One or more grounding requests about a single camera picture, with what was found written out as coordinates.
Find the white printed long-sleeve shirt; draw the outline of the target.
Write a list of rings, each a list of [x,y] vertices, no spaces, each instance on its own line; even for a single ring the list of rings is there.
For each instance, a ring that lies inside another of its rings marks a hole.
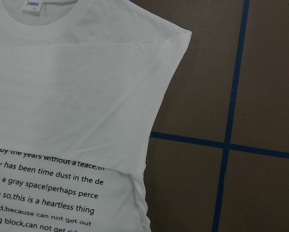
[[[148,232],[149,137],[192,33],[128,0],[0,0],[0,232]]]

